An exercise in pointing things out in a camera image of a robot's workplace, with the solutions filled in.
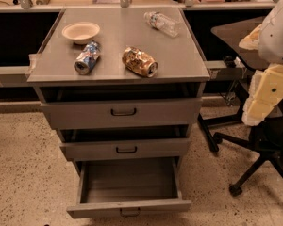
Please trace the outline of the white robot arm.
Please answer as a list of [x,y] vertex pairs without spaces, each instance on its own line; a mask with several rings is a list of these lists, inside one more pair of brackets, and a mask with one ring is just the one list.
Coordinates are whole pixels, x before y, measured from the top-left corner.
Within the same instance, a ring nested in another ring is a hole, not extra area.
[[259,57],[269,63],[263,72],[255,71],[243,106],[243,123],[257,126],[283,99],[283,0],[278,1],[262,24],[242,39],[239,46],[257,49]]

